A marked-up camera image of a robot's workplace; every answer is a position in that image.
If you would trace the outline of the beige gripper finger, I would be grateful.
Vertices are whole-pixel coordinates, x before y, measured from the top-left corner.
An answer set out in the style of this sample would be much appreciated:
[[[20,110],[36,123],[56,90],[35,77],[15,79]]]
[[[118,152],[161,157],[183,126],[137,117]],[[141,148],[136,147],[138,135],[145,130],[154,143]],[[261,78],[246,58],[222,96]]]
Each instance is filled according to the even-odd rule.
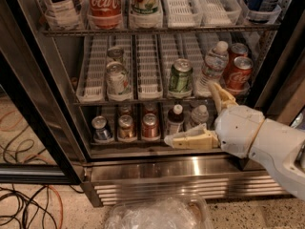
[[[212,95],[214,105],[219,114],[223,110],[236,105],[235,97],[223,89],[218,83],[209,81],[208,89]]]
[[[215,131],[208,130],[205,124],[199,124],[186,132],[166,135],[164,142],[174,149],[198,150],[211,150],[219,144]]]

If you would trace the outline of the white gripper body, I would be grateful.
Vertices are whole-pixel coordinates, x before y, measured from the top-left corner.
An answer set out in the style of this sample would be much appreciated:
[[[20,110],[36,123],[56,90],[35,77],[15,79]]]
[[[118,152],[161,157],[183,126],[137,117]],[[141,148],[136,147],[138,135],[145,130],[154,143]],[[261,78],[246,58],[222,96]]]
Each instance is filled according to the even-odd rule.
[[[245,105],[222,110],[215,121],[221,150],[239,158],[246,157],[264,120],[262,112]]]

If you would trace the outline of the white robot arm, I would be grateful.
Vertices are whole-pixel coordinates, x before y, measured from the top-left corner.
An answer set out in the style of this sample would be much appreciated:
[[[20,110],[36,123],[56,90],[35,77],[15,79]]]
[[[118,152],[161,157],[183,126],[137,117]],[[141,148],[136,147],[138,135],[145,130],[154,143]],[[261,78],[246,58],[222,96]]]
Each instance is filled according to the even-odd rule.
[[[222,151],[249,158],[262,165],[288,193],[305,199],[305,132],[264,116],[258,110],[236,103],[235,97],[210,81],[218,117],[209,131],[200,124],[190,130],[166,135],[164,142],[174,149]]]

